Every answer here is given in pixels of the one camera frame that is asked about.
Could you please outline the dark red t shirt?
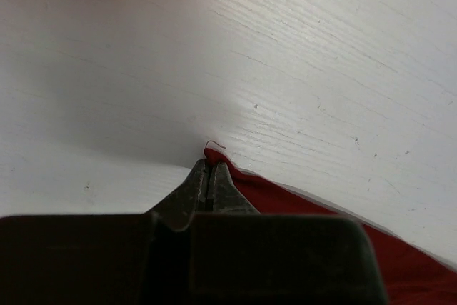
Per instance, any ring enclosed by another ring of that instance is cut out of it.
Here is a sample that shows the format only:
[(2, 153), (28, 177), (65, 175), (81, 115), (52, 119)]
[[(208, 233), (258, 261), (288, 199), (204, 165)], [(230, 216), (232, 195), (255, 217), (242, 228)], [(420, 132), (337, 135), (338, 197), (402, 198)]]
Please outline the dark red t shirt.
[[(330, 215), (337, 212), (317, 201), (298, 196), (261, 176), (238, 169), (209, 146), (210, 165), (227, 164), (236, 188), (263, 214)], [(404, 240), (363, 224), (373, 244), (391, 304), (455, 304), (456, 272)]]

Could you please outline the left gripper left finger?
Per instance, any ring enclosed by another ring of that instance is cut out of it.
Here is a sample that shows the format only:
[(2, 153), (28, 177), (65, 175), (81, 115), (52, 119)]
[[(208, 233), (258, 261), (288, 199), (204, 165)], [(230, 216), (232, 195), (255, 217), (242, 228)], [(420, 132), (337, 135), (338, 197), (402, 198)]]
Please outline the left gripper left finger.
[(3, 304), (166, 304), (186, 286), (186, 227), (205, 189), (198, 161), (184, 182), (140, 214), (1, 219)]

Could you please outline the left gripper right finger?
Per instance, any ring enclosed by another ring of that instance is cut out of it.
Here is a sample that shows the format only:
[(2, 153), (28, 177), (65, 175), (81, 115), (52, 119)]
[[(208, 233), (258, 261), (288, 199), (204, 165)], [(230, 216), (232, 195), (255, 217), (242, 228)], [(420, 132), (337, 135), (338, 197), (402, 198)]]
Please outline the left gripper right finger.
[(189, 225), (191, 304), (387, 304), (361, 225), (338, 215), (261, 214), (225, 163)]

